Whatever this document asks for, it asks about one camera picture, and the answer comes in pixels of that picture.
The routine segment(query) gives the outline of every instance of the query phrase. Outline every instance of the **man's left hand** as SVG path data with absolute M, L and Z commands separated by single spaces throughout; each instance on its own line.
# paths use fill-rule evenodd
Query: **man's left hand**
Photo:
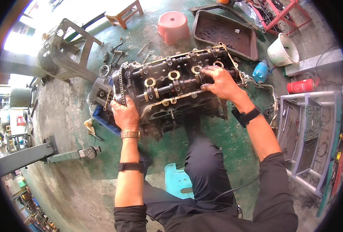
M 129 95 L 126 95 L 125 98 L 127 107 L 117 103 L 115 100 L 111 101 L 115 123 L 123 131 L 137 131 L 139 126 L 139 114 Z

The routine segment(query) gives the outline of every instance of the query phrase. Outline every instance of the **red fire extinguisher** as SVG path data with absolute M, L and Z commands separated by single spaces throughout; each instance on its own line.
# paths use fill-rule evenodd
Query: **red fire extinguisher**
M 296 82 L 288 83 L 286 88 L 289 94 L 300 94 L 300 93 L 313 92 L 316 89 L 316 85 L 313 79 L 306 79 L 303 81 L 296 81 Z

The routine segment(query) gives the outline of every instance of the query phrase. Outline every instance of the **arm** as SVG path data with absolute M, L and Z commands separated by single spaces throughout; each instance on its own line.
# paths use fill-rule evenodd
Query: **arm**
M 111 101 L 113 116 L 122 131 L 137 131 L 139 115 L 127 95 L 127 107 Z M 120 163 L 138 163 L 136 138 L 123 138 Z M 143 174 L 136 170 L 120 171 L 115 193 L 115 229 L 117 231 L 146 231 L 146 206 L 143 204 Z
M 247 114 L 254 109 L 255 106 L 246 91 L 236 85 L 226 70 L 218 66 L 208 66 L 201 69 L 200 72 L 214 80 L 214 84 L 202 85 L 202 90 L 209 90 L 220 98 L 232 101 L 240 113 Z M 262 114 L 252 119 L 246 128 L 261 162 L 269 154 L 281 152 L 275 134 Z
M 200 72 L 214 79 L 214 84 L 202 85 L 202 90 L 210 90 L 218 97 L 232 101 L 240 112 L 248 113 L 254 109 L 246 92 L 236 85 L 227 71 L 209 66 Z M 296 231 L 298 217 L 290 197 L 285 160 L 276 137 L 262 114 L 249 122 L 247 130 L 261 161 L 253 222 L 261 223 L 265 231 Z

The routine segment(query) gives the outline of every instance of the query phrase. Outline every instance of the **red stool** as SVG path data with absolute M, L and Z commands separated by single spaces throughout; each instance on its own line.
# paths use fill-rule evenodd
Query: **red stool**
M 159 17 L 157 32 L 167 45 L 172 45 L 181 38 L 188 39 L 190 37 L 187 18 L 177 11 L 166 12 Z
M 17 126 L 24 126 L 26 123 L 24 122 L 24 120 L 23 120 L 23 116 L 18 116 L 17 118 L 16 118 L 16 125 Z

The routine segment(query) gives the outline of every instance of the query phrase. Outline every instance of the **black wristband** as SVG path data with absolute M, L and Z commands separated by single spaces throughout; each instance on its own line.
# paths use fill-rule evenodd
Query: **black wristband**
M 249 121 L 256 118 L 261 113 L 261 109 L 259 108 L 259 106 L 256 105 L 255 108 L 247 114 L 240 113 L 237 108 L 233 108 L 231 112 L 234 115 L 234 117 L 239 121 L 241 126 L 243 128 L 246 128 L 246 125 L 249 124 Z
M 144 166 L 140 163 L 119 163 L 118 165 L 119 171 L 127 171 L 127 170 L 134 170 L 139 171 L 140 173 L 144 173 Z

